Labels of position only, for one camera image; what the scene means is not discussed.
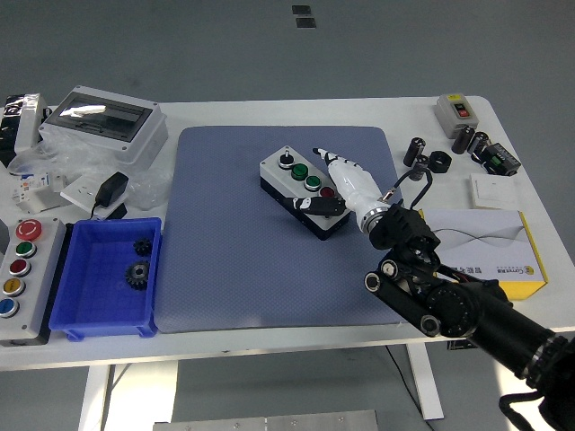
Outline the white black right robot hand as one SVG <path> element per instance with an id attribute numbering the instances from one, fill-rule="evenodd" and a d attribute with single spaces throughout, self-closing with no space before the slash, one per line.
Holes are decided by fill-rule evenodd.
<path id="1" fill-rule="evenodd" d="M 362 224 L 372 214 L 385 212 L 390 207 L 382 200 L 383 194 L 372 175 L 358 163 L 322 148 L 313 151 L 325 161 L 339 196 L 285 198 L 289 208 L 315 216 L 340 216 L 348 209 L 356 213 L 358 224 Z"/>

